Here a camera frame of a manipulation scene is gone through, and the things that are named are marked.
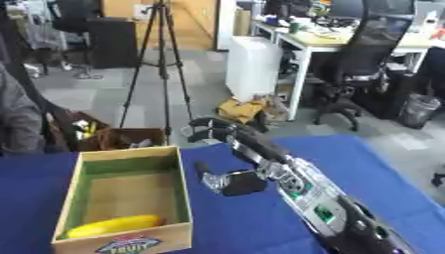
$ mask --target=person's arm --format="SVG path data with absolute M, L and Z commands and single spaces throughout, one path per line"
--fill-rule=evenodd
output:
M 0 68 L 0 114 L 4 155 L 42 152 L 42 114 L 3 66 Z

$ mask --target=yellow banana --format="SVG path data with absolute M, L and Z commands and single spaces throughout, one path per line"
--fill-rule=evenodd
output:
M 165 219 L 154 214 L 113 218 L 75 227 L 68 231 L 67 237 L 86 238 L 107 233 L 160 226 L 163 224 L 165 224 Z

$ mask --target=blue tablecloth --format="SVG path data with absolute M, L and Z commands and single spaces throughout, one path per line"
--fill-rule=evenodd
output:
M 278 143 L 316 164 L 424 253 L 445 253 L 442 207 L 357 138 L 302 137 Z M 194 247 L 175 253 L 323 253 L 274 184 L 264 192 L 224 197 L 198 183 L 194 161 L 207 162 L 217 173 L 249 168 L 225 144 L 183 149 L 182 157 L 194 216 Z M 0 253 L 50 253 L 75 158 L 76 154 L 60 154 L 0 160 Z

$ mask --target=table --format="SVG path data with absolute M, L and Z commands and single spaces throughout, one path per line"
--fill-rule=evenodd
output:
M 271 33 L 272 43 L 281 45 L 283 42 L 286 42 L 301 51 L 299 55 L 299 68 L 294 83 L 290 107 L 288 109 L 288 120 L 295 120 L 312 54 L 337 52 L 341 46 L 348 42 L 353 34 L 344 34 L 339 38 L 332 39 L 322 38 L 305 31 L 299 31 L 296 35 L 280 33 L 278 28 L 261 22 L 254 22 L 253 26 L 255 27 L 253 30 L 255 31 L 254 33 L 257 33 L 259 30 Z M 409 66 L 409 69 L 417 72 L 431 46 L 432 42 L 420 34 L 406 34 L 393 53 L 415 54 L 416 56 L 414 61 L 412 61 L 412 65 Z
M 261 32 L 265 32 L 270 35 L 270 42 L 275 43 L 276 36 L 277 36 L 277 29 L 278 27 L 274 27 L 271 25 L 268 25 L 264 22 L 260 21 L 252 21 L 252 29 L 251 29 L 251 35 L 252 36 L 258 36 Z
M 277 141 L 312 161 L 344 191 L 361 199 L 423 253 L 445 249 L 445 211 L 353 136 Z M 199 184 L 193 163 L 216 173 L 247 168 L 226 144 L 182 149 L 194 217 L 193 248 L 175 254 L 322 254 L 292 209 L 268 185 L 246 196 L 217 195 Z M 76 154 L 0 160 L 0 253 L 49 254 L 50 238 Z

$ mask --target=robotic hand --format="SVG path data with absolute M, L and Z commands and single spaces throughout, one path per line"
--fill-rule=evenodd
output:
M 276 182 L 284 200 L 329 253 L 418 253 L 314 165 L 292 157 L 264 135 L 216 118 L 199 118 L 190 125 L 207 127 L 189 137 L 190 142 L 203 139 L 227 142 L 237 157 L 255 167 L 252 171 L 216 176 L 203 163 L 196 163 L 200 180 L 211 190 L 224 195 L 249 194 L 263 191 L 267 181 Z

